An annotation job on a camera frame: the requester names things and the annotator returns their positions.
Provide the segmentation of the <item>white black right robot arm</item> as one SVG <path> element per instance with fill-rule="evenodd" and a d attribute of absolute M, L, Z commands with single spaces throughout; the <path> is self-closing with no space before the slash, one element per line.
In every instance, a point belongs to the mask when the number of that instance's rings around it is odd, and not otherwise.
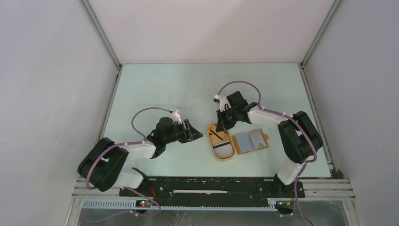
<path fill-rule="evenodd" d="M 323 140 L 304 111 L 289 116 L 266 109 L 257 102 L 248 103 L 239 91 L 228 96 L 215 95 L 217 110 L 216 130 L 232 129 L 237 122 L 256 124 L 278 130 L 286 159 L 276 174 L 274 192 L 285 197 L 292 192 L 292 183 L 299 177 L 306 164 L 317 160 L 317 151 L 323 147 Z"/>

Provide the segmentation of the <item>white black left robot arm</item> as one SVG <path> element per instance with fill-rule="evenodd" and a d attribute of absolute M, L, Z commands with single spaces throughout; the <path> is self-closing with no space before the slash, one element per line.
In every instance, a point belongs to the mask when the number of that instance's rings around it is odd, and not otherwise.
<path fill-rule="evenodd" d="M 170 143 L 185 144 L 202 137 L 203 134 L 188 119 L 179 124 L 169 117 L 162 117 L 144 141 L 116 144 L 107 137 L 100 139 L 81 161 L 77 173 L 86 179 L 89 190 L 105 192 L 114 186 L 127 186 L 137 196 L 143 196 L 149 190 L 145 174 L 129 168 L 128 162 L 157 158 Z"/>

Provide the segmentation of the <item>orange leather card holder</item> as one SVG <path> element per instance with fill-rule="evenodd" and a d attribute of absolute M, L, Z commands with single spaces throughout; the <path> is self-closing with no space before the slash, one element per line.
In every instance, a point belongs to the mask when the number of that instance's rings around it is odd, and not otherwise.
<path fill-rule="evenodd" d="M 246 153 L 262 150 L 262 149 L 257 149 L 257 150 L 254 149 L 254 146 L 249 138 L 248 133 L 249 132 L 244 132 L 244 133 L 240 133 L 240 134 L 236 134 L 236 135 L 232 136 L 233 145 L 236 149 L 237 154 L 246 154 Z M 267 144 L 268 144 L 268 139 L 269 139 L 268 135 L 264 134 L 264 138 L 266 139 Z"/>

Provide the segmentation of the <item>orange oval plastic tray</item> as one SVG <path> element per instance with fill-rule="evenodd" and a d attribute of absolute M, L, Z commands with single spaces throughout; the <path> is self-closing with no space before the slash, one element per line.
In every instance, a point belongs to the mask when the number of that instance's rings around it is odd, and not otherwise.
<path fill-rule="evenodd" d="M 217 125 L 212 123 L 207 128 L 207 137 L 211 151 L 218 161 L 228 161 L 235 155 L 235 148 L 232 144 L 228 131 L 216 131 Z"/>

